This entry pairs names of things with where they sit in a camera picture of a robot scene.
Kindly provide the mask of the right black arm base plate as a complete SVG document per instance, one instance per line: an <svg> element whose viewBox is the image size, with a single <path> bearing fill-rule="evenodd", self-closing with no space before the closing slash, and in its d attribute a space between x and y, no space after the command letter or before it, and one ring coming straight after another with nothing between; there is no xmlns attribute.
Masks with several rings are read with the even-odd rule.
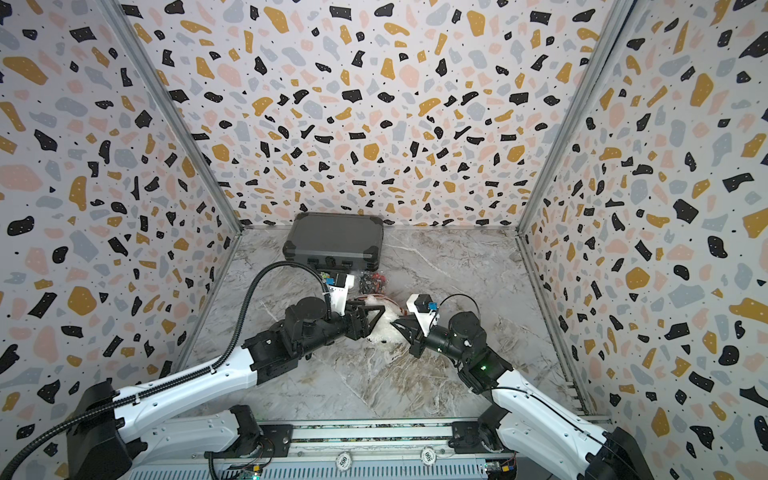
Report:
<svg viewBox="0 0 768 480"><path fill-rule="evenodd" d="M508 454L498 435L478 420L456 421L451 424L448 446L457 454Z"/></svg>

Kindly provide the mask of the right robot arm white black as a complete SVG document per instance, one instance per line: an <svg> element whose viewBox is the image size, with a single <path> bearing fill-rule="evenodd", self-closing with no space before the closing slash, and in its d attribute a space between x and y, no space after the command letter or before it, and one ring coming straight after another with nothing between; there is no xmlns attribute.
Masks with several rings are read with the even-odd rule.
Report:
<svg viewBox="0 0 768 480"><path fill-rule="evenodd" d="M487 332L471 311L455 314L446 327L416 314L392 325L416 358L425 350L446 356L469 389L491 402L478 418L481 444L530 458L559 479L651 479L636 439L570 412L529 382L487 343Z"/></svg>

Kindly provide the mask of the white teddy bear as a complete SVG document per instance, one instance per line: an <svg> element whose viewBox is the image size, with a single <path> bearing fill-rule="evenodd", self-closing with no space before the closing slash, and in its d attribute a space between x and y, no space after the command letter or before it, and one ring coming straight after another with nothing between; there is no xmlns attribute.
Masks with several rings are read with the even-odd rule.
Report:
<svg viewBox="0 0 768 480"><path fill-rule="evenodd" d="M372 298L366 296L364 302L367 305L383 305L386 307L386 312L383 314L373 332L366 339L374 345L384 345L393 347L394 345L406 345L407 341L403 336L391 325L391 322L397 318L404 316L406 313L401 312L397 307L390 304L387 301Z"/></svg>

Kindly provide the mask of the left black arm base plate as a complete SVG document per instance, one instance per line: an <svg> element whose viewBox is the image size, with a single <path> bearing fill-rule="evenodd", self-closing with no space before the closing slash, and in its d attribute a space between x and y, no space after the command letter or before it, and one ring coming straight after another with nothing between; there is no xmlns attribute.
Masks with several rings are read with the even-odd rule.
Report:
<svg viewBox="0 0 768 480"><path fill-rule="evenodd" d="M284 458L288 455L292 424L254 424L238 428L234 443L223 451L230 458Z"/></svg>

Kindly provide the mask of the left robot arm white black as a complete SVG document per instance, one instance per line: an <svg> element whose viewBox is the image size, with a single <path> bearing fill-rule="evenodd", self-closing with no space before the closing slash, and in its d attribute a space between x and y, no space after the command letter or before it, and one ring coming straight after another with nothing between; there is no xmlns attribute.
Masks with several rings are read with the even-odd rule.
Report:
<svg viewBox="0 0 768 480"><path fill-rule="evenodd" d="M327 312L324 300L306 297L289 306L283 320L237 345L224 361L146 385L115 390L101 382L87 389L77 410L90 417L66 434L70 478L118 479L134 465L163 456L277 456L276 441L248 406L190 419L180 415L285 374L342 337L368 337L385 311L382 305L349 300L338 314Z"/></svg>

